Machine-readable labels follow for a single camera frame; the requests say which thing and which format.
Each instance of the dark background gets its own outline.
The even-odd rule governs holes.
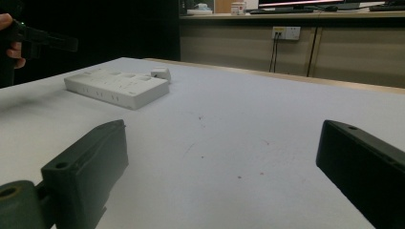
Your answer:
[[[17,19],[78,39],[78,52],[43,46],[15,71],[15,84],[120,57],[180,60],[178,0],[25,0]]]

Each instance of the person's hand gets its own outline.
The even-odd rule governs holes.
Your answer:
[[[7,28],[12,23],[12,17],[8,13],[0,14],[0,31]],[[24,67],[26,60],[21,57],[21,42],[11,42],[7,55],[16,59],[15,69]]]

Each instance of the power strip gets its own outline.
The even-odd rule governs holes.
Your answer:
[[[151,74],[95,69],[66,77],[68,91],[136,110],[169,93],[170,72],[155,68]]]

